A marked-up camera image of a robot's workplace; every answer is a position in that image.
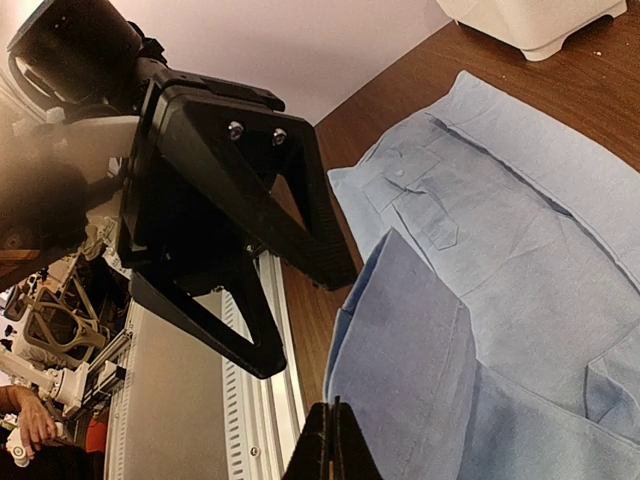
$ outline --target screw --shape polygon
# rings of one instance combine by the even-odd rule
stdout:
[[[281,128],[276,128],[273,132],[273,146],[279,147],[287,140],[287,132]]]
[[[232,142],[237,142],[244,133],[244,127],[239,122],[231,122],[229,124],[229,138]]]

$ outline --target light blue shirt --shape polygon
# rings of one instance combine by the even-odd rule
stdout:
[[[355,167],[330,172],[330,180],[363,257],[380,255],[375,246],[394,228],[429,265],[419,262],[427,283],[407,282],[400,271],[379,273],[388,295],[371,297],[375,308],[367,306],[372,313],[360,322],[379,322],[393,329],[391,337],[383,340],[384,330],[352,334],[358,310],[349,301],[338,317],[325,393],[329,399],[353,394],[365,435],[377,421],[367,440],[384,444],[373,450],[385,478],[445,478],[429,470],[447,463],[429,457],[438,442],[413,449],[402,468],[384,453],[401,438],[387,434],[400,428],[397,415],[406,416],[408,425],[424,425],[425,409],[435,408],[434,397],[425,393],[436,388],[435,377],[406,365],[438,364],[431,327],[450,318],[427,315],[419,324],[423,330],[404,320],[431,311],[432,297],[442,294],[442,287],[430,286],[433,278],[468,307],[479,361],[468,397],[473,401],[462,435],[464,456],[457,462],[460,478],[640,474],[635,171],[577,132],[463,73],[446,97],[392,128]],[[375,278],[369,272],[360,283],[373,288]],[[364,296],[354,298],[364,309]],[[340,321],[351,310],[350,320]],[[375,345],[371,357],[339,361],[367,342]],[[411,348],[414,342],[429,348]],[[396,358],[400,350],[402,361]],[[461,350],[456,358],[467,354]],[[385,360],[390,364],[380,365]],[[382,383],[383,393],[395,392],[391,397],[379,395],[376,385],[385,368],[397,376]],[[408,408],[398,400],[404,396],[417,403]],[[367,403],[376,415],[364,416]],[[384,408],[392,411],[387,419],[378,415]],[[441,427],[440,439],[460,440]],[[433,431],[411,429],[407,441],[420,445]],[[402,452],[408,455],[404,447]]]

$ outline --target fabric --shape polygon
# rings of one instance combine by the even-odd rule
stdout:
[[[351,406],[383,478],[455,479],[475,375],[469,312],[397,232],[338,313],[332,352],[326,396]]]
[[[2,450],[0,472],[3,480],[101,480],[104,455],[87,454],[77,447],[43,447],[26,468],[20,468]]]
[[[98,422],[93,418],[91,419],[85,442],[87,453],[107,453],[108,430],[109,426],[105,422]]]
[[[440,383],[426,366],[396,363],[437,365],[430,355],[441,358],[437,349],[418,349],[435,342],[432,324],[448,318],[431,308],[443,295],[434,284],[468,307],[478,359],[475,379],[463,386],[473,393],[459,478],[638,477],[635,171],[462,73],[446,97],[392,128],[355,167],[330,172],[330,180],[363,257],[375,262],[354,291],[378,282],[387,290],[377,299],[352,294],[339,312],[325,394],[360,402],[354,410],[377,445],[385,478],[445,478],[409,475],[426,475],[416,465],[431,465],[427,452],[400,468],[389,453],[398,432],[418,444],[434,431],[461,438],[453,424],[422,427],[428,419],[420,408],[438,404],[430,395]],[[406,282],[401,272],[380,269],[385,258],[376,245],[390,228],[438,281]],[[413,320],[419,314],[427,315],[423,324]],[[371,323],[383,326],[376,335],[366,333]],[[399,378],[381,377],[385,368]],[[400,397],[417,403],[394,400]],[[391,410],[382,418],[381,398]]]
[[[87,239],[80,245],[79,250],[84,255],[84,258],[90,262],[102,254],[104,241],[98,236],[98,227],[96,225],[89,224],[84,230],[87,234]]]
[[[11,352],[18,355],[20,358],[27,360],[34,367],[40,370],[46,370],[48,368],[65,368],[68,367],[67,362],[63,359],[51,353],[44,348],[31,345],[24,338],[24,332],[18,333],[11,345]]]

